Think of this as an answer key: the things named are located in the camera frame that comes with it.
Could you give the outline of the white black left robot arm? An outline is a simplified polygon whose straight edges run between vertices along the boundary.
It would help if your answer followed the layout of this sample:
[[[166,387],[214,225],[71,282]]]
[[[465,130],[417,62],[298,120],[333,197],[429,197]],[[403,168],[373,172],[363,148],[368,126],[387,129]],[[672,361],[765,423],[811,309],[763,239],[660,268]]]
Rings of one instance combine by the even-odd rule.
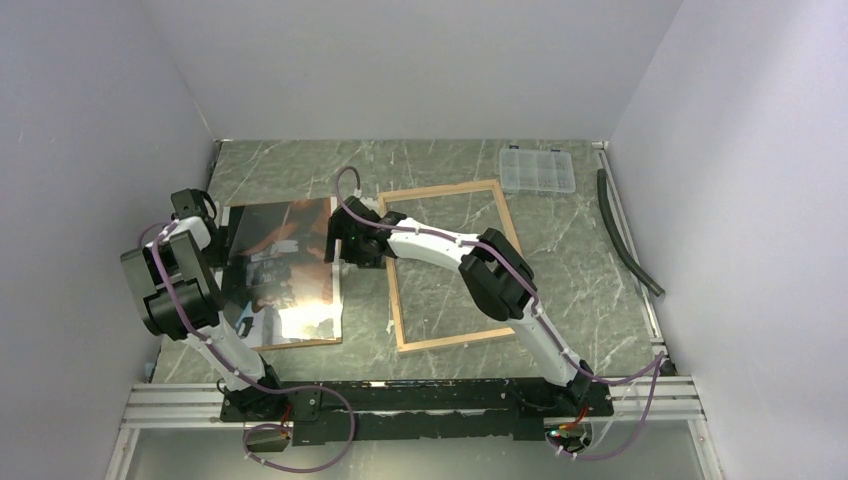
[[[139,317],[155,336],[198,352],[220,375],[231,403],[246,401],[263,420],[278,417],[286,392],[273,368],[225,318],[226,301],[212,271],[226,239],[209,194],[171,195],[174,212],[147,243],[120,256]]]

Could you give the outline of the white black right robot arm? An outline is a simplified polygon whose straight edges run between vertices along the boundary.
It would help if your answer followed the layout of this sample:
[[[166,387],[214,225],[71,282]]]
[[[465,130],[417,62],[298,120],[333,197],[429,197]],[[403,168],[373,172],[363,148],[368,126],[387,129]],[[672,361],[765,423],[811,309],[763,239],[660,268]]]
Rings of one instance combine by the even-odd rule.
[[[325,259],[358,267],[385,259],[415,260],[458,274],[474,305],[507,325],[531,354],[550,385],[555,410],[572,415],[588,402],[586,362],[552,324],[532,268],[501,231],[489,228],[475,235],[443,230],[398,212],[379,215],[349,197],[328,220]]]

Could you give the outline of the white wooden picture frame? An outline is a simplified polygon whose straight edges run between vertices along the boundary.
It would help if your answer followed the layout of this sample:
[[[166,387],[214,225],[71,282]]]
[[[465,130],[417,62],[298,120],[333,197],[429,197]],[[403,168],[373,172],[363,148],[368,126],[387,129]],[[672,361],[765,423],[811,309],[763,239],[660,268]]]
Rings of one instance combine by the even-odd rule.
[[[458,184],[448,184],[430,187],[417,187],[405,190],[389,191],[379,193],[377,203],[381,214],[388,212],[388,205],[396,201],[421,200],[426,198],[442,197],[459,194],[473,194],[477,192],[491,192],[493,194],[495,205],[499,218],[505,228],[504,235],[511,242],[512,246],[518,253],[522,252],[520,241],[515,231],[514,223],[509,212],[505,195],[501,188],[500,181],[497,179],[477,180]],[[512,337],[514,331],[509,327],[501,327],[487,331],[464,333],[443,338],[423,340],[417,342],[408,342],[404,330],[403,308],[400,298],[400,289],[398,285],[396,262],[393,259],[386,260],[389,301],[391,309],[391,320],[394,325],[394,332],[399,353],[411,353],[436,348],[445,348],[451,346],[466,346],[467,344],[479,343],[483,341],[498,340],[506,337]]]

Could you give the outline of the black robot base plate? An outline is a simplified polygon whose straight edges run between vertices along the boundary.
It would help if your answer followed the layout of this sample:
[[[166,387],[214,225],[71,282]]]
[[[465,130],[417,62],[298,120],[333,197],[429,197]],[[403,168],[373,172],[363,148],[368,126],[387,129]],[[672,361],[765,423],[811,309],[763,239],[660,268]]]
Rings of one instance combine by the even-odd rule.
[[[224,388],[225,424],[287,421],[296,446],[330,442],[507,436],[541,441],[557,421],[610,417],[610,390],[589,385],[578,400],[540,377],[332,381],[314,390],[285,382],[286,394],[238,405]]]

